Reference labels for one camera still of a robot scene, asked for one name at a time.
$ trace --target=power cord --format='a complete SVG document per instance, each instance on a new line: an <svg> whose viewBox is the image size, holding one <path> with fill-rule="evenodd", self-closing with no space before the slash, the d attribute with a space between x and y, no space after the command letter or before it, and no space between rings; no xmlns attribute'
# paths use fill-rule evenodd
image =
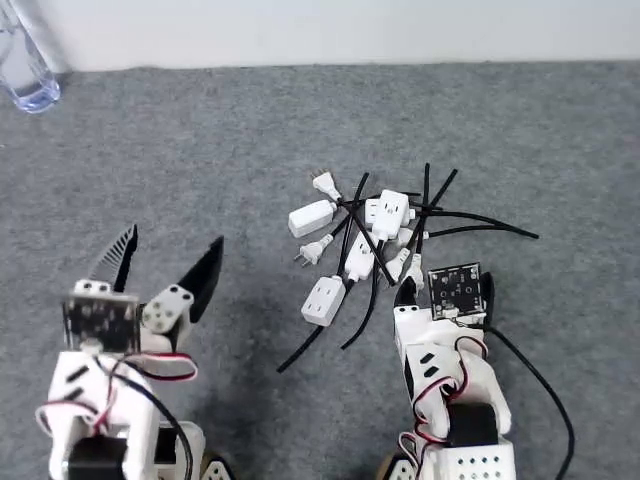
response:
<svg viewBox="0 0 640 480"><path fill-rule="evenodd" d="M521 235L520 232L518 232L517 230L514 230L511 227L507 227L507 226L500 226L500 225L467 225L464 227L455 227L455 228L447 228L446 230L438 230L436 232L429 232L428 234L428 238L437 238L437 237L443 237L445 235L451 235L453 233L461 233L461 232L475 232L475 231L481 231L481 230L492 230L492 231L503 231L503 232L511 232L511 233L516 233L518 235Z"/></svg>
<svg viewBox="0 0 640 480"><path fill-rule="evenodd" d="M517 233L519 235L523 235L525 237L533 238L536 240L540 238L540 236L537 233L529 232L528 230L523 230L522 228L518 228L514 225L501 222L500 220L496 220L495 218L486 217L484 215L478 215L475 213L455 212L455 211L449 211L449 210L434 211L429 209L427 209L426 212L423 211L422 213L426 213L427 215L432 217L457 217L457 218L468 218L470 220L478 220L480 222L490 223L491 225L495 225L497 227L508 228L509 231L512 231L513 233Z"/></svg>
<svg viewBox="0 0 640 480"><path fill-rule="evenodd" d="M558 411L562 416L562 420L564 421L564 424L567 428L567 435L568 435L567 454L565 455L564 460L562 461L562 465L560 466L560 470L558 471L555 477L555 480L562 480L565 474L567 473L567 470L569 469L571 460L573 459L573 453L575 450L575 443L576 443L573 424L571 423L571 419L569 418L569 414L567 413L567 410L562 404L562 400L560 400L560 397L558 396L558 394L555 392L553 387L551 387L549 382L547 382L547 380L542 376L542 374L538 371L538 369L529 361L527 357L524 356L524 354L518 349L518 347L516 347L515 344L513 344L513 342L511 342L511 340L509 340L502 332L500 332L497 328L492 327L491 325L478 326L473 328L481 328L485 332L492 333L493 335L498 337L498 339L500 339L502 343L504 343L506 347L509 348L509 350L511 350L516 357L518 357L518 359L524 364L524 366L529 369L529 371L533 374L533 376L536 377L538 382L540 382L540 384L544 387L544 389L547 391L547 393L553 400L553 403L555 403L556 407L558 408Z"/></svg>
<svg viewBox="0 0 640 480"><path fill-rule="evenodd" d="M353 288L354 285L355 285L355 282L353 280L348 280L347 281L347 283L345 284L345 290L346 291L345 291L344 298L347 298L347 296L349 295L349 292L351 291L351 289ZM300 358L302 356L302 354L307 351L307 349L311 346L311 344L313 342L316 341L316 339L320 336L320 334L322 333L322 331L325 328L326 327L323 327L321 325L318 325L316 328L314 328L313 331L311 332L311 334L302 343L302 345L300 345L297 348L297 350L295 352L293 352L289 356L289 358L287 358L284 362L282 362L282 364L280 364L280 366L276 369L276 371L278 373L282 373L287 368L289 368L293 364L293 362L298 360L298 358Z"/></svg>
<svg viewBox="0 0 640 480"><path fill-rule="evenodd" d="M428 210L426 212L422 212L422 213L429 213L429 214L434 213L433 208L438 205L438 202L440 201L442 196L445 194L445 192L447 191L447 189L451 185L451 182L453 182L453 179L456 178L457 174L458 174L458 169L454 168L453 170L451 170L451 173L449 174L447 179L444 181L444 183L440 187L440 190L438 190L436 192L435 196L433 197L433 200L431 200L431 202L429 203ZM414 206L422 207L422 203L409 202L409 205L412 205L412 204ZM423 219L426 219L426 217L423 216L423 217L420 218L420 220L418 220L418 226L414 229L413 235L411 235L411 238L409 239L409 243L407 243L407 245L405 247L407 250L411 250L411 247L413 247L413 244L416 242L416 240L418 238L419 232L424 230Z"/></svg>
<svg viewBox="0 0 640 480"><path fill-rule="evenodd" d="M378 242L378 249L379 250L382 250L383 244L384 243L382 241ZM375 305L376 305L376 297L377 296L378 296L378 268L374 266L373 272L371 274L371 296L369 297L369 306L367 307L367 313L365 313L364 319L362 320L362 323L360 324L360 327L358 327L358 330L356 330L356 333L354 333L351 336L351 338L349 340L347 340L340 347L342 350L346 350L351 345L353 345L355 343L355 341L358 339L358 337L360 337L360 335L362 335L362 333L364 332L365 328L367 328L367 324L369 323L369 320L371 319L371 315L373 314L373 310L374 310Z"/></svg>
<svg viewBox="0 0 640 480"><path fill-rule="evenodd" d="M360 179L358 188L356 189L356 194L353 197L353 204L358 205L360 201L360 195L362 194L362 189L364 188L364 184L367 182L368 178L369 178L369 172L365 172L364 175L362 175L362 178ZM349 216L347 217L348 219L346 224L347 228L344 231L344 237L342 239L342 248L340 250L340 261L338 262L338 271L336 273L336 275L340 277L344 273L344 264L347 261L347 254L349 253L349 239L351 237L351 225L353 224L354 217L358 215L358 208L359 208L359 206L357 206L355 208L355 213L352 214L351 211L349 211L349 208L352 208L352 207L347 207L346 204L343 204L343 206L349 212Z"/></svg>
<svg viewBox="0 0 640 480"><path fill-rule="evenodd" d="M431 165L429 162L424 164L424 185L422 189L422 205L423 208L429 206L429 179L430 179ZM418 221L418 239L416 241L416 253L422 254L422 244L424 242L424 226L427 223L426 215L421 217Z"/></svg>

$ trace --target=white plug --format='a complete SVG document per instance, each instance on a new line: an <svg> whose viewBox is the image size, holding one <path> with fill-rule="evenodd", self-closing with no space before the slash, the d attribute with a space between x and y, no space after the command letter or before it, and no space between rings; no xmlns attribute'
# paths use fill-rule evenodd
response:
<svg viewBox="0 0 640 480"><path fill-rule="evenodd" d="M409 269L404 276L404 280L407 278L413 278L413 281L416 284L416 292L419 292L424 288L424 275L422 273L422 255L419 253L414 253L411 257L411 264L409 265Z"/></svg>
<svg viewBox="0 0 640 480"><path fill-rule="evenodd" d="M376 236L371 232L367 233L373 244L376 245L378 243ZM373 270L374 262L375 255L365 240L364 234L359 232L351 246L351 250L349 250L347 261L344 264L344 271L349 280L354 282L366 280L371 274L371 270Z"/></svg>
<svg viewBox="0 0 640 480"><path fill-rule="evenodd" d="M376 210L378 209L378 199L368 198L364 202L364 223L367 227L371 227L376 221ZM411 223L411 220L416 218L416 211L413 208L407 209L404 217L402 218L402 226L406 227Z"/></svg>
<svg viewBox="0 0 640 480"><path fill-rule="evenodd" d="M409 240L411 240L411 235L413 235L413 230L410 228L401 228L398 230L398 236L396 237L394 244L400 248L406 247Z"/></svg>
<svg viewBox="0 0 640 480"><path fill-rule="evenodd" d="M340 192L336 188L331 172L322 172L313 178L313 188L321 191L325 195L329 195L334 202L342 198Z"/></svg>
<svg viewBox="0 0 640 480"><path fill-rule="evenodd" d="M306 267L309 264L316 265L320 257L322 256L322 252L327 248L333 241L333 235L327 233L324 237L322 237L317 242L307 243L306 245L302 245L300 247L300 253L294 257L294 261L299 259L300 257L304 257L303 267Z"/></svg>
<svg viewBox="0 0 640 480"><path fill-rule="evenodd" d="M307 322L328 327L336 316L346 291L342 279L337 275L321 277L300 309L302 316Z"/></svg>
<svg viewBox="0 0 640 480"><path fill-rule="evenodd" d="M409 210L409 197L393 190L383 190L378 199L375 220L371 231L386 242L398 236L402 221Z"/></svg>
<svg viewBox="0 0 640 480"><path fill-rule="evenodd" d="M402 248L398 254L391 260L389 260L385 266L387 267L387 271L393 278L394 282L397 282L402 274L402 269L404 268L404 262L409 258L409 254L411 252L406 248Z"/></svg>
<svg viewBox="0 0 640 480"><path fill-rule="evenodd" d="M142 323L153 333L167 333L180 317L189 322L193 295L180 285L170 285L153 297L142 310Z"/></svg>
<svg viewBox="0 0 640 480"><path fill-rule="evenodd" d="M336 204L329 200L310 203L289 214L289 230L296 238L315 232L331 223L337 209Z"/></svg>

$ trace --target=electrical plug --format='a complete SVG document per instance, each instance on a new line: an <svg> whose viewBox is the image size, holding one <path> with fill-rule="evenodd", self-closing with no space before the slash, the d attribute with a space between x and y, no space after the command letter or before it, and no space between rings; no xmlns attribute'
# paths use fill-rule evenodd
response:
<svg viewBox="0 0 640 480"><path fill-rule="evenodd" d="M411 235L413 235L413 230L402 227L398 230L398 236L396 237L394 244L400 248L406 247L409 240L411 240Z"/></svg>
<svg viewBox="0 0 640 480"><path fill-rule="evenodd" d="M409 269L404 276L404 280L407 278L413 278L414 283L416 284L416 292L419 292L424 288L424 275L422 273L422 255L419 253L414 253L411 257L411 263L409 264Z"/></svg>
<svg viewBox="0 0 640 480"><path fill-rule="evenodd" d="M385 266L387 267L387 271L391 275L391 278L393 278L394 282L397 282L400 278L402 269L404 268L404 262L407 261L410 253L411 252L406 248L402 248L392 260L389 260L385 264Z"/></svg>
<svg viewBox="0 0 640 480"><path fill-rule="evenodd" d="M313 188L321 191L325 195L329 195L334 202L342 198L342 195L336 188L333 176L328 170L320 170L311 175L313 178Z"/></svg>
<svg viewBox="0 0 640 480"><path fill-rule="evenodd" d="M297 259L303 257L303 267L306 267L309 264L316 265L318 263L318 260L320 260L320 257L322 256L322 252L324 252L324 249L327 248L327 245L329 245L332 241L333 235L328 233L317 242L311 242L307 243L306 245L302 245L300 247L300 253L294 257L293 261L295 262Z"/></svg>

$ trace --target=gray carpet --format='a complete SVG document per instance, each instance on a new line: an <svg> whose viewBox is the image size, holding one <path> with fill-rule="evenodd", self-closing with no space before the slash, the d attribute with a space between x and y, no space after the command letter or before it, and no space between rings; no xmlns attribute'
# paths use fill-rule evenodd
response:
<svg viewBox="0 0 640 480"><path fill-rule="evenodd" d="M357 286L286 374L312 327L299 307L337 264L292 263L287 213L320 198L330 168L351 194L419 190L461 171L449 208L511 221L433 239L430 267L480 261L496 323L556 386L577 431L570 479L630 479L640 461L640 64L306 67L76 74L61 103L27 116L0 98L0 469L44 478L33 421L63 347L59 295L136 221L129 290L149 298L219 234L220 286L189 344L202 376L160 389L199 422L240 479L371 479L410 426L393 343L393 290L369 329ZM433 219L434 229L467 222ZM494 339L520 478L553 478L566 435L546 393Z"/></svg>

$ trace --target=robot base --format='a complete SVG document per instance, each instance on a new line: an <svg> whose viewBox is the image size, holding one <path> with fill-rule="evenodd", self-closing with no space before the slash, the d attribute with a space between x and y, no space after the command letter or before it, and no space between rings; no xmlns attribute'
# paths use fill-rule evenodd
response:
<svg viewBox="0 0 640 480"><path fill-rule="evenodd" d="M191 453L193 454L193 473L191 480L233 480L231 470L224 460L205 452L205 438L200 427L192 422L180 422L184 430ZM161 428L168 428L169 424L163 422ZM180 440L176 438L175 445L176 463L171 465L156 464L156 475L159 480L183 480L186 470L186 457Z"/></svg>

